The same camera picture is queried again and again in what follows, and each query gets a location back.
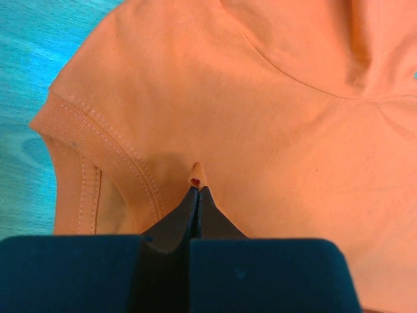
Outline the orange t shirt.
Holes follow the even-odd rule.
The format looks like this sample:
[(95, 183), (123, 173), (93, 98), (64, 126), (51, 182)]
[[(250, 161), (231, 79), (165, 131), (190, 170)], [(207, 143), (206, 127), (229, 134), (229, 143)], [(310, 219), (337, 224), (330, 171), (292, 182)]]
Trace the orange t shirt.
[(125, 1), (31, 121), (57, 235), (141, 233), (191, 181), (250, 237), (321, 237), (416, 311), (416, 2)]

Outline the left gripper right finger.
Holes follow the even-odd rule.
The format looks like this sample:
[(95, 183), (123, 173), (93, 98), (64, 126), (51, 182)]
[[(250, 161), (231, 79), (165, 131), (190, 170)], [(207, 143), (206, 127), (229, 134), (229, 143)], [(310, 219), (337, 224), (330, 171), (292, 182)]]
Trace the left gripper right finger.
[(192, 312), (359, 312), (344, 255), (324, 239), (249, 239), (203, 188), (190, 242)]

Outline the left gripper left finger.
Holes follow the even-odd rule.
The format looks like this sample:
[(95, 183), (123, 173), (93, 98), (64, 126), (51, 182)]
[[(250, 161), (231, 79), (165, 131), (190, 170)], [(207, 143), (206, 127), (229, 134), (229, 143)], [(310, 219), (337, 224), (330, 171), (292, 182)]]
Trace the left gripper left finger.
[(1, 241), (2, 312), (187, 312), (196, 188), (140, 235)]

